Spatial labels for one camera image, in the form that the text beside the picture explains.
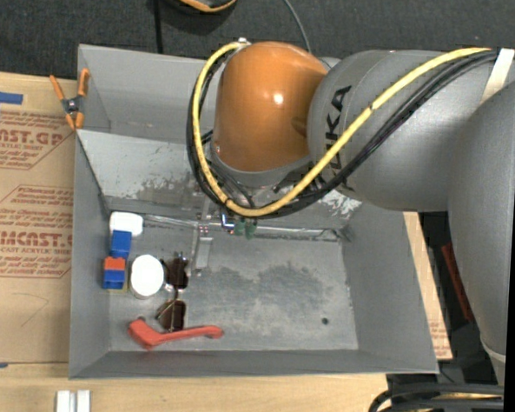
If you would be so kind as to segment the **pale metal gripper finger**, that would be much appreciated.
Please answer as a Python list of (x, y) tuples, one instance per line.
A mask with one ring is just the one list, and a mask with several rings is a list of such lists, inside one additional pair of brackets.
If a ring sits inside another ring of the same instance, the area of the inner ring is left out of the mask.
[(199, 228), (196, 247), (196, 269), (205, 269), (208, 266), (210, 250), (213, 245), (211, 230), (207, 224)]
[(192, 232), (192, 247), (190, 250), (190, 259), (188, 261), (188, 275), (193, 276), (196, 271), (195, 262), (197, 258), (197, 247), (199, 243), (199, 233), (200, 230), (198, 228), (194, 229)]

